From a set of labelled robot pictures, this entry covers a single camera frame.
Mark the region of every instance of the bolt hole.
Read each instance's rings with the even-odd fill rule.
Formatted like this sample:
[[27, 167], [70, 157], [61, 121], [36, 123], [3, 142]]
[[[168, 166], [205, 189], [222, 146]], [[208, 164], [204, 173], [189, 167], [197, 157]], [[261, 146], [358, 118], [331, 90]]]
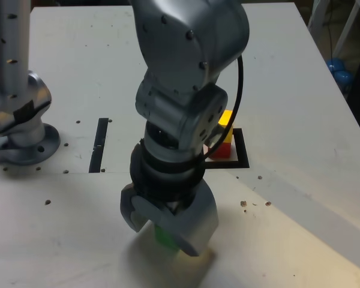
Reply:
[[201, 70], [205, 70], [205, 68], [206, 68], [206, 62], [200, 62], [200, 63], [199, 63], [199, 68], [200, 68]]
[[188, 40], [192, 40], [193, 37], [194, 37], [194, 34], [193, 34], [193, 31], [190, 30], [186, 33], [185, 37], [188, 39]]

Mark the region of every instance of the yellow block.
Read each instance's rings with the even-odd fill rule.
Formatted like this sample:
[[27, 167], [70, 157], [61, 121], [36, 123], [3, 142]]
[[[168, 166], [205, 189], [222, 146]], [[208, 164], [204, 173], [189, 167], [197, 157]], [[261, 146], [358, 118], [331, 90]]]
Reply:
[[[224, 113], [222, 114], [220, 120], [218, 121], [218, 123], [221, 126], [223, 126], [224, 128], [226, 128], [231, 116], [232, 116], [232, 111], [225, 110]], [[232, 134], [233, 134], [233, 125], [230, 128], [227, 137], [224, 139], [224, 143], [231, 143], [232, 142]]]

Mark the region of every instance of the blue object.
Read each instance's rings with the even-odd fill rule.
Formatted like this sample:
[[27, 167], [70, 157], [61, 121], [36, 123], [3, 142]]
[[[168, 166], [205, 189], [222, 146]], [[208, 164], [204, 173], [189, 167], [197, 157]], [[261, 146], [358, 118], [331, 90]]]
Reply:
[[335, 81], [341, 86], [352, 84], [353, 76], [348, 71], [337, 71], [334, 73]]
[[346, 69], [344, 62], [339, 58], [333, 58], [332, 60], [327, 60], [326, 65], [330, 72], [333, 73], [336, 71], [344, 71]]
[[353, 82], [353, 76], [348, 71], [336, 71], [334, 79], [343, 93], [349, 90]]

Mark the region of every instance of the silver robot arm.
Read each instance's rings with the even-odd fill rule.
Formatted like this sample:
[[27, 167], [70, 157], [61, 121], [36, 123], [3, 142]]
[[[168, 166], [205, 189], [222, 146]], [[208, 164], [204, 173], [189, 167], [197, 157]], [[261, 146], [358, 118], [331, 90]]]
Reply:
[[59, 133], [41, 121], [52, 98], [28, 71], [30, 0], [0, 0], [0, 164], [36, 164], [60, 144]]
[[178, 247], [198, 256], [218, 225], [214, 197], [202, 179], [203, 144], [227, 104], [215, 83], [244, 51], [249, 24], [237, 0], [131, 0], [148, 66], [136, 95], [147, 119], [131, 156], [133, 183], [121, 212], [135, 231], [148, 220]]

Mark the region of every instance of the red block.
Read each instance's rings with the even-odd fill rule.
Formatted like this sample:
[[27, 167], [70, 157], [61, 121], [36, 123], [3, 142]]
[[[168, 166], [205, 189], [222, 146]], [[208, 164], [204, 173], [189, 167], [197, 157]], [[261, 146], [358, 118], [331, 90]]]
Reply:
[[211, 155], [211, 159], [228, 159], [230, 158], [230, 146], [231, 143], [223, 142], [219, 148]]

